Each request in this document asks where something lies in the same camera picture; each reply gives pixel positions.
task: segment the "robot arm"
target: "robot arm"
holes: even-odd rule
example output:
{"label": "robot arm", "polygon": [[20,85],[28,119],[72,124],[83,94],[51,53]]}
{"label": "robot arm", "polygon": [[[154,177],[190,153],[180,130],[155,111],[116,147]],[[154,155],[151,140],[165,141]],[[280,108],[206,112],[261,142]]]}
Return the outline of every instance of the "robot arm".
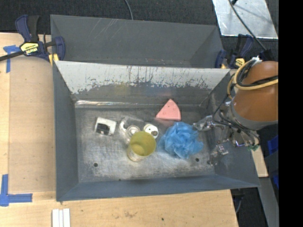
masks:
{"label": "robot arm", "polygon": [[[236,87],[236,94],[231,90]],[[209,163],[216,165],[228,154],[222,143],[255,149],[259,145],[256,130],[278,123],[278,62],[261,61],[258,57],[246,62],[232,75],[227,95],[213,115],[193,126],[206,133],[220,128],[219,140],[211,146]]]}

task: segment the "yellow cup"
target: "yellow cup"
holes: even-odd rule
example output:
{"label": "yellow cup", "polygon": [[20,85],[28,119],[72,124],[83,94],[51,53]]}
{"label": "yellow cup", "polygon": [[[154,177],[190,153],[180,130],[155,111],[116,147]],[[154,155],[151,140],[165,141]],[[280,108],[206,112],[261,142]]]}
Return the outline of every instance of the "yellow cup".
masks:
{"label": "yellow cup", "polygon": [[127,156],[132,161],[142,161],[151,155],[156,147],[156,140],[151,134],[139,131],[131,137],[127,148]]}

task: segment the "pink sponge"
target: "pink sponge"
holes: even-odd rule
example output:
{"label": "pink sponge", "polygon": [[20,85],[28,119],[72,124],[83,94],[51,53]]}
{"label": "pink sponge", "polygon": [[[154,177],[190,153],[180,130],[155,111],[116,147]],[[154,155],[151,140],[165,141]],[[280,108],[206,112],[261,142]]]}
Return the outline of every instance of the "pink sponge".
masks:
{"label": "pink sponge", "polygon": [[156,115],[158,119],[181,121],[181,112],[173,100],[169,100]]}

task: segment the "white plastic object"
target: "white plastic object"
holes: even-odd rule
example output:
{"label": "white plastic object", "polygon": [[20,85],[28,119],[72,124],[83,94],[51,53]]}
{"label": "white plastic object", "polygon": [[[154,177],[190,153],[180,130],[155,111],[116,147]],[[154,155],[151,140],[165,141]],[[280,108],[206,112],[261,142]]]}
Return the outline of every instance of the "white plastic object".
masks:
{"label": "white plastic object", "polygon": [[52,211],[52,227],[71,227],[70,209]]}
{"label": "white plastic object", "polygon": [[152,124],[147,124],[144,126],[143,130],[149,134],[151,134],[154,138],[157,138],[159,135],[159,130],[156,126]]}
{"label": "white plastic object", "polygon": [[113,135],[114,134],[115,129],[116,129],[116,125],[117,125],[116,121],[98,117],[97,121],[96,121],[96,124],[95,124],[95,132],[97,132],[97,127],[98,127],[99,123],[100,124],[105,124],[109,127],[108,135]]}

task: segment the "bin floor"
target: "bin floor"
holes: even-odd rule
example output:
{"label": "bin floor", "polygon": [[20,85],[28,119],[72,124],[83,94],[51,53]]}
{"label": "bin floor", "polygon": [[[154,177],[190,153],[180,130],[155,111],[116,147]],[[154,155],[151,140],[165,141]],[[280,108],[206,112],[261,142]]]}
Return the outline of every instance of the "bin floor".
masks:
{"label": "bin floor", "polygon": [[[76,107],[76,129],[78,147],[79,182],[118,181],[132,179],[151,179],[185,177],[194,175],[213,175],[214,167],[207,164],[209,149],[205,145],[189,159],[170,155],[164,148],[157,146],[155,152],[140,162],[131,161],[127,154],[127,141],[120,128],[120,122],[131,117],[142,130],[146,123],[152,123],[159,129],[158,142],[168,125],[155,121],[160,106],[151,107]],[[182,121],[192,124],[200,120],[198,106],[180,107]],[[117,122],[112,136],[101,135],[94,131],[97,117]]]}

